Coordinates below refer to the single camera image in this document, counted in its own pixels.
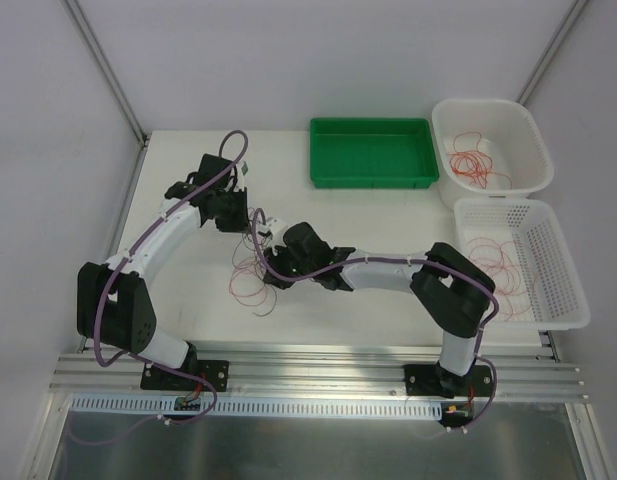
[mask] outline white wall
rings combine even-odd
[[[104,254],[136,154],[61,3],[0,2],[0,480],[76,342],[77,271]]]
[[[584,366],[617,470],[617,0],[598,0],[532,100],[556,164],[539,198],[557,212],[592,310],[558,338]]]
[[[148,130],[514,99],[572,0],[82,0]]]

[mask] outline white plastic basket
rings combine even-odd
[[[439,193],[448,208],[464,197],[525,198],[552,181],[552,160],[537,124],[518,103],[444,100],[432,111],[432,125],[441,164]],[[483,153],[481,162],[492,163],[490,173],[477,179],[465,173],[474,157],[466,158],[476,151]],[[460,174],[452,170],[451,160],[460,161],[459,168],[455,164]]]
[[[527,199],[461,199],[455,203],[455,221],[460,250],[497,285],[501,313],[488,328],[568,330],[590,323],[586,297],[550,206]],[[495,243],[504,245],[505,257]],[[504,263],[513,268],[501,268]]]

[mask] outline tangled red wire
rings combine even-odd
[[[466,135],[477,135],[477,143],[472,150],[458,150],[457,139]],[[477,185],[483,189],[488,188],[488,177],[490,175],[504,177],[510,183],[512,188],[512,180],[508,175],[493,171],[492,157],[486,155],[479,149],[479,144],[482,140],[482,135],[479,132],[466,132],[457,135],[452,142],[454,153],[448,152],[450,157],[450,168],[457,177],[466,177],[470,179],[469,185]]]
[[[500,244],[486,237],[473,238],[467,245],[470,249],[468,253],[470,261],[481,268],[495,282],[495,296],[497,296],[500,304],[500,318],[507,315],[507,318],[502,319],[508,321],[512,317],[529,311],[532,308],[530,294],[535,290],[539,274],[531,272],[533,280],[529,292],[524,278],[524,267],[515,263],[511,258],[516,257],[516,252],[513,254],[506,251],[507,248],[516,250],[517,247],[527,247],[512,240]]]
[[[253,213],[254,209],[250,209],[249,214],[251,221]],[[248,250],[250,254],[248,258],[235,263],[235,258],[237,257],[237,252],[240,247]],[[228,284],[228,291],[230,292],[230,295],[232,295],[232,297],[237,300],[240,305],[243,305],[244,307],[256,308],[264,305],[268,301],[270,293],[272,292],[274,298],[270,309],[263,314],[254,312],[254,315],[258,317],[265,317],[266,315],[269,315],[277,305],[277,292],[274,287],[271,285],[266,285],[263,281],[266,270],[264,266],[261,265],[259,258],[255,254],[255,248],[249,234],[244,234],[241,241],[235,247],[232,254],[232,265],[234,270],[232,271],[230,283]],[[245,289],[245,292],[243,291],[244,289],[242,289],[244,285],[248,285],[249,287],[248,289]]]

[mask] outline white table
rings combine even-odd
[[[153,132],[121,247],[127,248],[158,211],[163,194],[197,170],[204,153],[216,154],[226,132]],[[413,253],[436,241],[455,243],[454,218],[436,187],[429,190],[318,190],[309,176],[307,132],[248,132],[245,160],[250,206],[292,225],[309,222],[331,246],[377,253]],[[234,158],[241,139],[229,142]],[[441,329],[414,296],[380,290],[330,292],[302,282],[278,292],[274,311],[254,313],[229,294],[231,257],[239,234],[213,222],[186,240],[151,288],[159,325],[188,340],[287,344],[431,346]],[[246,290],[249,285],[239,285]],[[485,343],[540,344],[532,331],[491,329]]]

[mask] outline black mounting plate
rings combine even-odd
[[[224,360],[197,360],[199,365],[199,375],[205,378],[218,392],[225,392],[228,385],[229,362]],[[192,392],[197,388],[198,382],[188,380],[168,372],[164,372],[157,367],[148,368],[144,365],[141,375],[142,390],[161,390],[171,392]]]
[[[404,365],[406,395],[410,397],[430,397],[439,395],[437,389],[431,386],[438,385],[436,364],[421,363]],[[475,397],[490,397],[494,387],[492,373],[487,365],[473,365],[466,376],[465,386],[457,392],[457,397],[470,397],[470,387],[474,388]]]

